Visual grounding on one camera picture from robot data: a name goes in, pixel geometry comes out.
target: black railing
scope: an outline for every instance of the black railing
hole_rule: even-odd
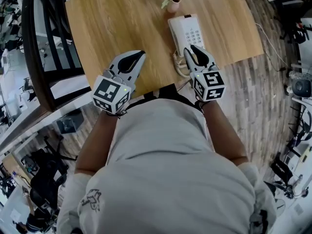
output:
[[[84,75],[84,71],[81,66],[76,67],[73,60],[73,55],[76,55],[77,59],[78,55],[77,52],[73,53],[76,51],[76,48],[74,46],[66,15],[65,0],[41,0],[41,2],[43,7],[42,20],[45,24],[55,70],[45,72],[41,63],[34,21],[34,0],[22,0],[21,27],[25,60],[36,96],[40,102],[40,107],[32,112],[30,116],[27,117],[2,144],[0,144],[0,149],[4,148],[22,132],[35,125],[62,105],[91,91],[91,88],[87,87],[62,97],[54,98],[51,91],[52,85],[60,80]],[[51,22],[56,26],[56,30],[52,31]],[[64,63],[61,63],[60,61],[53,36],[60,37],[61,39],[62,47],[69,64],[68,69],[63,68]],[[72,41],[74,51],[70,52],[67,40]]]

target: office chair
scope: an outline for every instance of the office chair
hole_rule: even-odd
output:
[[[45,218],[45,222],[46,222],[46,226],[40,230],[41,233],[47,233],[51,228],[52,226],[56,223],[56,220],[58,218],[58,214],[59,214],[59,209],[52,209],[51,212],[48,211],[49,209],[49,202],[42,198],[36,190],[33,190],[31,189],[30,190],[30,193],[29,193],[29,196],[31,198],[31,200],[33,201],[33,203],[35,205],[37,205],[38,209],[41,210],[43,213],[45,213],[45,215],[47,216],[47,218]]]
[[[46,143],[46,149],[53,154],[53,156],[57,159],[58,163],[59,163],[59,170],[62,170],[63,173],[60,171],[61,174],[64,174],[64,172],[67,171],[68,169],[68,165],[65,165],[63,163],[62,160],[70,160],[70,161],[76,161],[77,160],[77,157],[76,156],[75,158],[70,158],[70,157],[67,157],[67,156],[63,156],[60,154],[60,144],[62,143],[64,137],[63,136],[59,136],[58,137],[58,146],[57,146],[57,150],[55,151],[54,148],[50,145],[50,143],[48,142],[48,138],[47,136],[44,137],[44,142]]]
[[[293,133],[294,137],[292,138],[292,146],[296,147],[298,146],[302,141],[308,141],[312,138],[312,113],[307,109],[305,105],[303,105],[303,109],[296,109],[294,107],[291,107],[293,110],[298,112],[298,116],[295,116],[297,118],[296,123],[289,123],[289,125],[296,126],[295,131],[289,127],[291,132]],[[307,121],[303,120],[304,113],[307,113],[308,119]]]
[[[42,211],[48,207],[56,211],[58,209],[59,186],[65,183],[67,172],[55,181],[55,174],[59,170],[59,164],[55,159],[42,160],[39,167],[39,171],[30,181],[32,188],[29,194],[30,198]]]

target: gray shirt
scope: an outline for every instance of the gray shirt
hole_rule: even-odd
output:
[[[212,151],[203,114],[178,101],[136,106],[118,121],[107,166],[66,186],[58,233],[266,233],[274,198],[251,163]]]

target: plant pot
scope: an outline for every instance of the plant pot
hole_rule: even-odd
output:
[[[170,0],[167,6],[167,10],[169,13],[175,13],[178,11],[180,7],[181,0]]]

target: cable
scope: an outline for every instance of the cable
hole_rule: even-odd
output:
[[[277,53],[277,51],[276,51],[276,49],[274,48],[273,44],[270,42],[270,39],[269,39],[268,35],[264,32],[264,29],[262,28],[262,26],[261,26],[260,24],[258,24],[258,23],[256,23],[256,25],[258,25],[258,26],[261,28],[262,32],[264,33],[264,35],[265,35],[266,38],[268,39],[269,44],[270,44],[270,45],[272,46],[272,48],[274,49],[274,51],[275,51],[276,55],[278,56],[278,58],[280,58],[281,61],[282,61],[283,63],[285,63],[286,66],[288,67],[288,64],[282,59],[281,56],[279,56],[279,54]]]
[[[186,64],[181,65],[181,62],[182,62],[182,61],[178,61],[178,60],[177,60],[176,51],[175,51],[174,54],[173,54],[173,58],[174,58],[174,64],[175,64],[175,70],[176,70],[176,72],[177,72],[180,76],[182,76],[183,78],[190,79],[190,78],[191,78],[190,75],[185,75],[185,74],[183,74],[183,73],[181,72],[180,69],[186,68],[187,65],[186,65]]]
[[[178,92],[179,92],[182,88],[184,88],[184,87],[186,86],[186,84],[189,83],[189,81],[190,81],[190,80],[188,80],[188,81],[178,90]]]
[[[262,26],[261,26],[260,24],[258,24],[258,23],[255,23],[255,24],[258,25],[258,26],[261,28],[262,32],[264,33],[264,35],[265,35],[266,38],[268,39],[269,44],[270,44],[271,47],[274,49],[274,51],[275,51],[276,55],[278,56],[278,58],[280,58],[281,61],[282,61],[284,64],[286,64],[286,66],[287,66],[288,68],[290,68],[290,67],[288,66],[288,64],[282,59],[282,57],[277,53],[277,51],[276,51],[276,49],[274,48],[273,44],[270,42],[268,35],[264,32]],[[273,65],[273,62],[272,62],[270,56],[268,55],[268,53],[267,53],[264,49],[263,49],[263,51],[264,51],[264,53],[267,55],[267,57],[269,58],[269,60],[270,60],[270,62],[271,62],[271,65],[272,65],[272,68],[273,68],[276,72],[281,72],[281,71],[284,71],[284,70],[285,70],[284,68],[281,68],[281,69],[279,69],[279,70],[275,69],[275,67],[274,67],[274,65]],[[301,73],[302,73],[302,74],[309,74],[310,68],[311,68],[311,67],[309,67],[308,72],[301,72]]]
[[[269,58],[270,63],[271,63],[271,65],[272,65],[272,68],[273,68],[276,72],[281,72],[281,71],[284,71],[284,69],[283,69],[283,68],[281,68],[280,70],[277,70],[277,69],[274,67],[274,64],[273,64],[273,62],[272,62],[272,60],[271,60],[270,56],[268,55],[268,53],[267,53],[267,52],[265,52],[265,50],[264,50],[264,49],[263,49],[263,51],[264,51],[264,53],[267,55],[267,57]]]

